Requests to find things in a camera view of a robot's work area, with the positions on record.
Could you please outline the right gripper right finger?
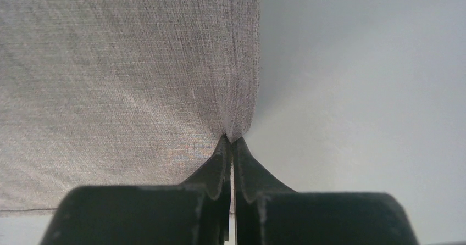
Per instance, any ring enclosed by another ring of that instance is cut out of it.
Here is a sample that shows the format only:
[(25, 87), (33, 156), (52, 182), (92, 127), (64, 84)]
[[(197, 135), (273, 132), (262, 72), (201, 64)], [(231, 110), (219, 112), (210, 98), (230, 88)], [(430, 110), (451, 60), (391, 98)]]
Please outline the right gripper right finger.
[(417, 244), (403, 207), (375, 192), (297, 192), (244, 139), (232, 144), (237, 244)]

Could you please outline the grey cloth napkin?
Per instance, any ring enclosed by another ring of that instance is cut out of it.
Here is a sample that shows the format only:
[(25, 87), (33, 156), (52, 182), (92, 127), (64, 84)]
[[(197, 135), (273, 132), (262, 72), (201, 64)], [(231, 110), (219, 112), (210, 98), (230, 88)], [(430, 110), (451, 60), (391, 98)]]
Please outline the grey cloth napkin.
[(260, 0), (1, 0), (1, 215), (175, 185), (250, 128)]

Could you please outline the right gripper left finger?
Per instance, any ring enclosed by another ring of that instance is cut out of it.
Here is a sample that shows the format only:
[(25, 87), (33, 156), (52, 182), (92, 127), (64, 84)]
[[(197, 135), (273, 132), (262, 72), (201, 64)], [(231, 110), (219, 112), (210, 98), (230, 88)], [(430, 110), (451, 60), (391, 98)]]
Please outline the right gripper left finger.
[(42, 244), (224, 244), (229, 239), (230, 142), (178, 185), (81, 186), (70, 191)]

